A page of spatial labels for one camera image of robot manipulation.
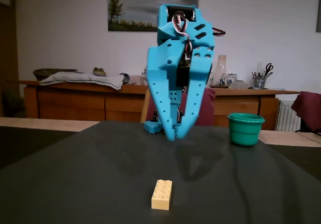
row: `tree in painting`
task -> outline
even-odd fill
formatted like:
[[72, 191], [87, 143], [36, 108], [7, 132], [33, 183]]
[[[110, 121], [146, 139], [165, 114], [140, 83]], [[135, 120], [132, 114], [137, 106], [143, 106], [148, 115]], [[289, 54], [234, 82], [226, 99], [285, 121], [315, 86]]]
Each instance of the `tree in painting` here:
[[109, 22], [111, 23], [115, 17], [118, 17], [124, 15], [126, 12], [123, 12], [122, 10], [122, 4], [119, 2], [119, 0], [110, 0], [108, 5], [108, 15], [109, 15]]

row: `radiator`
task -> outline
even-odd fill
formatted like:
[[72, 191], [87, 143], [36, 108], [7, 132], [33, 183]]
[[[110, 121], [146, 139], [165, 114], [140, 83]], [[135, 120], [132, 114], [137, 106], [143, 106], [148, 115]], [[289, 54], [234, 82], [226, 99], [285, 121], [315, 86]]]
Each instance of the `radiator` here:
[[279, 102], [279, 114], [276, 130], [294, 132], [300, 129], [301, 118], [296, 116], [295, 111], [291, 109], [292, 104], [292, 101]]

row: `blue 3d printed part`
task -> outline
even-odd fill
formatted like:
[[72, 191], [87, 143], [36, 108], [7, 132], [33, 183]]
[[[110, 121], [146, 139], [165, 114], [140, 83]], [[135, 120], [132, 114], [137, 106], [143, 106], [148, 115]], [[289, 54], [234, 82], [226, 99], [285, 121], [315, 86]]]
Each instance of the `blue 3d printed part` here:
[[[162, 5], [157, 19], [157, 44], [147, 57], [147, 82], [157, 109], [157, 120], [146, 121], [145, 130], [164, 129], [169, 140], [183, 138], [199, 115], [205, 85], [212, 68], [212, 24], [195, 6]], [[182, 90], [187, 87], [184, 116], [180, 113]]]

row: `hole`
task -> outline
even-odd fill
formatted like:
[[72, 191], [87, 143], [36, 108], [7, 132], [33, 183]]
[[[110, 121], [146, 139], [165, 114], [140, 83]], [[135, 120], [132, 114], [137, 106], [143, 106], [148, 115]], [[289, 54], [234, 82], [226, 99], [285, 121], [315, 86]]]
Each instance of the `hole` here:
[[197, 39], [201, 39], [202, 37], [206, 36], [206, 32], [201, 32], [200, 34], [196, 35]]
[[202, 29], [202, 28], [204, 28], [205, 27], [205, 24], [200, 24], [200, 25], [198, 25], [197, 27], [194, 27], [194, 29], [196, 30], [196, 31], [199, 31], [200, 29]]

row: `scissors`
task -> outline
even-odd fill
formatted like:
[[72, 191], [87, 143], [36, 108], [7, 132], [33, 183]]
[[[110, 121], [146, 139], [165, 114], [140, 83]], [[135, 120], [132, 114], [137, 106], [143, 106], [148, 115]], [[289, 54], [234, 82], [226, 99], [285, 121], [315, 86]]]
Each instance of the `scissors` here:
[[265, 72], [264, 77], [266, 77], [266, 75], [269, 73], [269, 71], [271, 71], [273, 69], [272, 63], [267, 64], [265, 69], [266, 69], [266, 72]]

